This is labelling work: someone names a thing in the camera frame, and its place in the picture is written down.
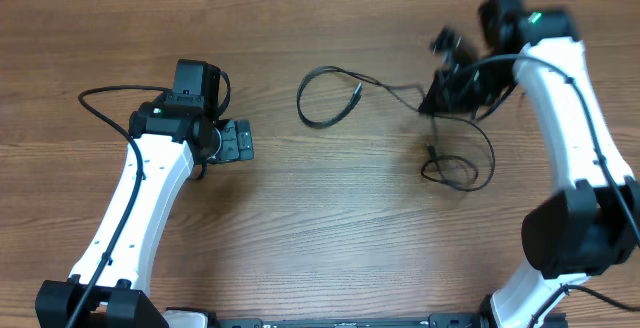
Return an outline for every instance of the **wood grain surface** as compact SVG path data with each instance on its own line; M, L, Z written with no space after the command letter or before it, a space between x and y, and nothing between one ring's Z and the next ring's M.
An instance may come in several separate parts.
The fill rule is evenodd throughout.
M37 326L34 298L63 280L95 233L120 177L125 142L86 112L85 89L170 86L179 58L231 77L227 117L249 119L251 162L213 167L178 195L156 256L152 300L221 317L421 317L472 311L523 258L520 224L549 196L546 151L526 97L482 123L496 174L462 194L419 175L428 121L377 87L340 124L313 130L295 93L334 64L392 84L429 86L429 41L450 24L482 45L483 0L0 1L0 326ZM640 170L640 0L566 5L587 45L609 129ZM356 82L315 80L303 109L327 118ZM123 125L146 93L92 97ZM405 98L419 104L417 94ZM439 122L441 149L488 171L477 132ZM640 260L588 286L640 304ZM636 316L573 294L575 327L637 327Z

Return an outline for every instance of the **green light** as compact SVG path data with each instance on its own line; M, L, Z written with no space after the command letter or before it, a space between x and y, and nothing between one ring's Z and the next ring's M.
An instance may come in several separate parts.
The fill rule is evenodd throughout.
M531 24L536 24L536 22L539 21L540 18L542 18L542 13L535 12L531 15L531 17L529 17L529 21L531 22Z

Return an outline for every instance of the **wooden table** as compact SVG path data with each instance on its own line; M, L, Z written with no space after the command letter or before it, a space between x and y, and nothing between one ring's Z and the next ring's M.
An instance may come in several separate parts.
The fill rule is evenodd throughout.
M550 194L526 97L514 95L482 123L496 174L462 194L420 177L430 124L383 89L365 86L358 107L327 130L298 120L294 96L304 74L324 64L428 87L439 64L428 44L444 24L483 44L482 1L0 1L0 325L37 325L40 284L66 278L120 177L125 142L82 109L78 93L171 86L179 58L229 73L227 117L251 121L256 159L213 167L183 187L155 260L157 307L272 320L475 310L523 258L521 221ZM640 0L527 1L572 10L609 129L640 171ZM314 82L305 112L331 116L354 84ZM126 126L152 97L90 101ZM477 132L439 124L442 149L478 162L486 176ZM639 268L636 252L588 285L638 304ZM559 311L576 327L637 326L637 317L580 293Z

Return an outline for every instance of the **white plastic casing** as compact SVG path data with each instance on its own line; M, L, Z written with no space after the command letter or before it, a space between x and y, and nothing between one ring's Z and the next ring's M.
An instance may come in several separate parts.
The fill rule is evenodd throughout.
M629 165L613 143L598 105L587 72L584 44L570 37L549 38L535 46L527 45L520 52L540 58L565 71L575 79L584 96L595 125L596 134L607 166L616 183L633 177ZM538 125L547 147L553 174L553 192L575 187L578 180L587 180L592 187L607 185L599 165L594 164L591 134L584 110L574 88L562 76L539 63L519 60L513 66L516 81L524 88L533 104ZM540 271L524 259L508 283L491 297L491 309L499 328L528 327L534 314L562 284L582 284L589 279L584 273L565 274L545 280ZM536 322L539 327L564 294Z
M193 157L186 142L172 142L170 136L144 134L135 141L142 153L145 179L113 250L111 263L105 267L97 285L115 287L118 280L126 279L131 282L131 289L142 290L150 296L153 259L173 201L193 170ZM120 182L98 232L71 270L70 276L80 275L81 284L89 283L120 222L133 190L136 171L136 157L129 145Z

